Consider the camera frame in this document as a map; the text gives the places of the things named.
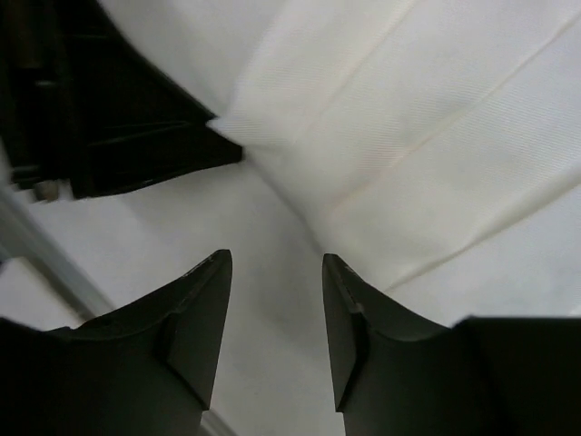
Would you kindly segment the white pleated skirt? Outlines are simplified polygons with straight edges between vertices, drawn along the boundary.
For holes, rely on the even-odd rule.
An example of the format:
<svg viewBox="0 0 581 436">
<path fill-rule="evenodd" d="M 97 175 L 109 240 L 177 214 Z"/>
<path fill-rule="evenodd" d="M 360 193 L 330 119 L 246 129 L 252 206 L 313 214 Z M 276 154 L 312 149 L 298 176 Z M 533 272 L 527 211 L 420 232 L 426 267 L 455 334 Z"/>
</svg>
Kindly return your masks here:
<svg viewBox="0 0 581 436">
<path fill-rule="evenodd" d="M 389 290 L 580 182 L 577 1 L 289 1 L 213 127 Z"/>
</svg>

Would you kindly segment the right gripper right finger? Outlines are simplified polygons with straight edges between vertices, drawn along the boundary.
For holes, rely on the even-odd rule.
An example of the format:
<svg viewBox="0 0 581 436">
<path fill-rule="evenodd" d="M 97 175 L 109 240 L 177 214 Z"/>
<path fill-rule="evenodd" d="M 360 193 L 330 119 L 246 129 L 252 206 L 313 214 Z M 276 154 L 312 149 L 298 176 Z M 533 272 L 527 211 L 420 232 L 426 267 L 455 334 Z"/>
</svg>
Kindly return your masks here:
<svg viewBox="0 0 581 436">
<path fill-rule="evenodd" d="M 430 321 L 322 263 L 335 405 L 348 435 L 577 435 L 580 321 Z"/>
</svg>

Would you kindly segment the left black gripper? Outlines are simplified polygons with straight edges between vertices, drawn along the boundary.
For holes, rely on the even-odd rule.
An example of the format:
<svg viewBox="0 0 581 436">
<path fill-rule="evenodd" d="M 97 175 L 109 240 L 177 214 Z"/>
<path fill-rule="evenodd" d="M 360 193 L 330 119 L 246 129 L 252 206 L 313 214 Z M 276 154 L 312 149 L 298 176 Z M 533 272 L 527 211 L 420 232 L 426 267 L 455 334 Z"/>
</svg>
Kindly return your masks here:
<svg viewBox="0 0 581 436">
<path fill-rule="evenodd" d="M 97 1 L 1 4 L 1 149 L 39 200 L 128 193 L 236 164 L 213 115 L 119 35 Z"/>
</svg>

